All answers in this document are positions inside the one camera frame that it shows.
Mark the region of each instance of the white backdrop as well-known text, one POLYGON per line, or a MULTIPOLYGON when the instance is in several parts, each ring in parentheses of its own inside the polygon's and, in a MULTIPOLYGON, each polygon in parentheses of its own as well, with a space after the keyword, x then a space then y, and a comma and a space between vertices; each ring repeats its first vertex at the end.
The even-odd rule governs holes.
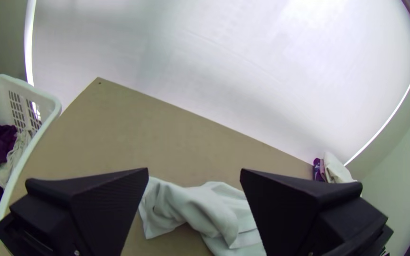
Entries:
POLYGON ((100 76, 309 163, 350 159, 410 83, 398 0, 42 0, 32 47, 64 107, 100 76))

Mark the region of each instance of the folded white cloth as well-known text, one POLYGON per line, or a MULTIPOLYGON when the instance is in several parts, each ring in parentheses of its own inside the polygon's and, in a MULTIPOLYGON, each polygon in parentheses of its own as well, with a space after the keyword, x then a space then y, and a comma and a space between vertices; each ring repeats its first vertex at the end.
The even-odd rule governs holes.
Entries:
POLYGON ((325 176, 328 183, 356 182, 350 171, 330 152, 324 155, 325 176))
POLYGON ((31 141, 31 134, 28 130, 23 130, 21 133, 17 133, 17 139, 15 140, 14 147, 7 153, 7 162, 0 164, 0 187, 6 188, 9 181, 12 169, 17 165, 20 160, 23 151, 31 141))
POLYGON ((150 177, 139 213, 147 239, 187 222, 214 255, 266 255, 244 193, 223 182, 183 188, 150 177))

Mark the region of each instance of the wooden table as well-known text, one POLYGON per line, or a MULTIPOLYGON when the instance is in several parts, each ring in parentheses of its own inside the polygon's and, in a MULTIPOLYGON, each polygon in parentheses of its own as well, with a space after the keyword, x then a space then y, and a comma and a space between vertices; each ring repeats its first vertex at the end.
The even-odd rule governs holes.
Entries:
MULTIPOLYGON (((241 189, 243 167, 310 179, 311 165, 186 110, 97 78, 46 131, 28 159, 25 180, 66 179, 148 167, 181 186, 223 181, 241 189)), ((0 243, 0 256, 9 255, 0 243)), ((122 255, 211 255, 188 225, 146 240, 137 214, 122 255)))

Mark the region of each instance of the white cloth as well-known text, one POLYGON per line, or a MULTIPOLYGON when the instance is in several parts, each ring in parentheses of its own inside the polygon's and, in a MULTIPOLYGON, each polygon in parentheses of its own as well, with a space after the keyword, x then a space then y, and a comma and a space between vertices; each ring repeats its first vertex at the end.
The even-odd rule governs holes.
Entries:
POLYGON ((150 177, 139 213, 147 239, 188 222, 216 256, 264 256, 244 193, 222 182, 183 188, 150 177))
POLYGON ((330 152, 324 155, 325 177, 328 183, 356 182, 350 171, 330 152))
POLYGON ((31 134, 28 130, 23 130, 21 133, 17 133, 17 139, 12 150, 7 153, 7 162, 0 164, 0 187, 6 188, 9 181, 12 169, 17 165, 20 160, 23 151, 31 141, 31 134))

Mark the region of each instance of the laundry basket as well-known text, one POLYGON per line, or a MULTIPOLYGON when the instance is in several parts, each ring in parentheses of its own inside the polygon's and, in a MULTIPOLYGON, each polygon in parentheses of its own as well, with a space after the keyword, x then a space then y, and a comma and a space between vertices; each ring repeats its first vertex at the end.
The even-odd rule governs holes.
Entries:
POLYGON ((14 125, 18 132, 34 132, 31 142, 12 169, 0 201, 0 220, 4 217, 10 195, 23 166, 45 130, 61 113, 59 100, 25 81, 0 74, 0 124, 14 125))

